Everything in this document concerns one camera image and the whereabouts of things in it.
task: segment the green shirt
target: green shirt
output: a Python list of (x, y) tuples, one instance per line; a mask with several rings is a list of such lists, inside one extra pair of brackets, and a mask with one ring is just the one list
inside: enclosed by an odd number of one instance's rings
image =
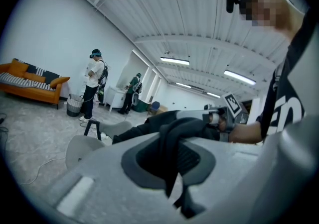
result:
[(130, 84), (132, 85), (129, 89), (128, 89), (128, 93), (133, 93), (133, 86), (135, 84), (139, 83), (138, 78), (135, 76), (131, 81)]

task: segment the gray seat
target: gray seat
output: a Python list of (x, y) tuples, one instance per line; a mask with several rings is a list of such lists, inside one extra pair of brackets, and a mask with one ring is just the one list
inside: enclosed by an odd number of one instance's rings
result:
[[(124, 133), (132, 128), (132, 124), (128, 121), (123, 121), (118, 124), (100, 123), (100, 132), (105, 133), (111, 139), (115, 135)], [(79, 161), (88, 156), (91, 152), (105, 147), (105, 144), (100, 140), (86, 135), (74, 136), (66, 150), (65, 164), (68, 169), (76, 166)]]

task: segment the white t-shirt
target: white t-shirt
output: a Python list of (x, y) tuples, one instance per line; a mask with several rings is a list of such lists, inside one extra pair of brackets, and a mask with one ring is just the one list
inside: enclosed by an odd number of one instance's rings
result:
[(99, 79), (103, 73), (104, 70), (104, 62), (102, 60), (99, 60), (95, 62), (94, 67), (91, 69), (94, 74), (89, 78), (87, 82), (87, 86), (94, 88), (99, 86)]

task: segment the white cabinet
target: white cabinet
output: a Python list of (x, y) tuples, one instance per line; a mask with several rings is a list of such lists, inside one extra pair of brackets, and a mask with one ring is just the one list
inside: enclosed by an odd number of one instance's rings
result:
[(106, 104), (109, 104), (110, 111), (112, 111), (112, 108), (122, 108), (125, 95), (125, 91), (119, 88), (109, 87), (105, 97), (105, 106)]

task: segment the concrete floor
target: concrete floor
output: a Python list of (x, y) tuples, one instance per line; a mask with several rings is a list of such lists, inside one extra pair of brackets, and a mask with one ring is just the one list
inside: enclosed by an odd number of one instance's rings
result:
[[(41, 194), (52, 181), (66, 172), (65, 152), (73, 136), (83, 134), (85, 128), (80, 126), (79, 117), (66, 114), (65, 101), (60, 101), (59, 110), (54, 105), (20, 98), (13, 95), (0, 95), (0, 112), (7, 114), (2, 126), (9, 129), (8, 139), (1, 140), (5, 159), (18, 184)], [(131, 111), (127, 117), (109, 112), (104, 106), (94, 106), (93, 118), (106, 123), (131, 122), (133, 126), (143, 124), (147, 112)], [(93, 130), (89, 135), (96, 136)], [(53, 160), (39, 170), (41, 165)]]

